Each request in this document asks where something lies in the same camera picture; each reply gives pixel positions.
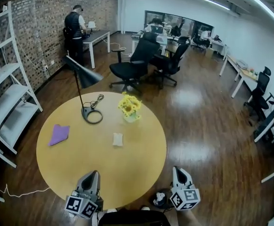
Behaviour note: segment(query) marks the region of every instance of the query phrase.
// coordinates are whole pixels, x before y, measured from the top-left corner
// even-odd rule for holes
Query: wooden floor
[[[116,34],[111,42],[119,42],[131,50],[130,35]],[[108,84],[117,81],[109,64],[117,55],[107,54],[106,44],[95,46],[95,71],[104,79],[84,90],[110,91]],[[274,214],[274,179],[261,184],[274,171],[274,148],[253,140],[248,123],[249,113],[243,103],[250,94],[242,86],[234,99],[236,72],[226,67],[219,77],[222,60],[206,59],[190,50],[181,61],[181,70],[174,75],[177,87],[142,84],[142,102],[160,120],[167,139],[167,158],[156,184],[147,194],[128,205],[138,209],[148,205],[148,198],[157,189],[172,181],[172,166],[188,171],[199,188],[201,202],[193,213],[203,226],[264,226]],[[121,91],[114,87],[112,91]],[[23,133],[16,146],[17,156],[11,155],[17,168],[0,160],[0,188],[8,184],[11,194],[23,194],[47,188],[36,160],[36,143],[46,118],[62,103],[78,95],[75,80],[68,70],[61,71],[37,94],[44,111],[39,113]],[[75,220],[63,211],[64,200],[51,190],[21,198],[4,195],[0,203],[0,224],[70,226]]]

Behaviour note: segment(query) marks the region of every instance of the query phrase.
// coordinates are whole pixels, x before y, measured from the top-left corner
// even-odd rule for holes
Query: desk lamp
[[[93,71],[91,71],[91,70],[89,70],[89,69],[87,69],[85,67],[82,67],[79,63],[77,63],[74,59],[72,59],[68,55],[66,55],[65,57],[63,57],[63,60],[74,71],[74,76],[75,76],[75,80],[76,80],[77,90],[78,90],[78,94],[79,94],[79,98],[80,98],[80,102],[81,102],[81,114],[82,114],[82,117],[89,124],[97,124],[97,123],[101,122],[103,116],[102,116],[102,114],[101,114],[100,111],[98,111],[98,110],[95,109],[96,105],[93,106],[91,104],[91,107],[84,107],[84,103],[82,102],[82,98],[81,98],[81,94],[80,94],[80,89],[79,89],[77,75],[79,77],[80,84],[81,84],[81,87],[83,89],[96,84],[97,82],[101,81],[103,79],[103,77],[100,74],[98,74],[98,73],[95,73],[95,72],[93,72]],[[100,118],[99,121],[92,122],[92,121],[88,120],[88,116],[91,113],[93,113],[93,112],[97,112],[97,113],[99,113],[101,115],[101,118]]]
[[[93,28],[96,28],[95,22],[94,21],[90,21],[88,24],[88,28],[91,29],[91,34],[93,33]]]

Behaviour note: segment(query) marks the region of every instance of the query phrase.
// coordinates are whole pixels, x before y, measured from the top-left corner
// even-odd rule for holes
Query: office chair
[[[256,88],[251,92],[252,100],[250,102],[245,102],[243,106],[248,105],[252,107],[252,111],[250,116],[255,111],[258,115],[258,121],[261,120],[261,109],[267,110],[269,108],[267,101],[272,97],[274,97],[271,93],[270,96],[265,100],[263,95],[265,94],[267,85],[269,83],[269,76],[271,75],[271,71],[269,68],[265,67],[263,72],[259,73],[258,82]]]
[[[121,61],[121,52],[125,51],[124,49],[112,50],[112,52],[117,52],[118,63],[110,65],[110,70],[122,81],[111,83],[110,88],[113,85],[124,85],[122,91],[126,91],[127,86],[131,86],[142,94],[135,84],[140,81],[141,76],[147,74],[148,63],[159,48],[160,44],[157,42],[157,34],[146,32],[139,40],[130,62]]]
[[[173,81],[174,86],[177,85],[177,81],[170,78],[169,75],[173,75],[180,70],[180,65],[179,65],[180,60],[183,54],[188,49],[188,47],[189,47],[189,43],[180,44],[175,53],[166,49],[170,53],[170,57],[166,57],[163,55],[155,55],[150,60],[149,63],[157,68],[157,70],[154,71],[153,76],[162,78],[161,83],[159,83],[159,89],[163,88],[164,78]]]

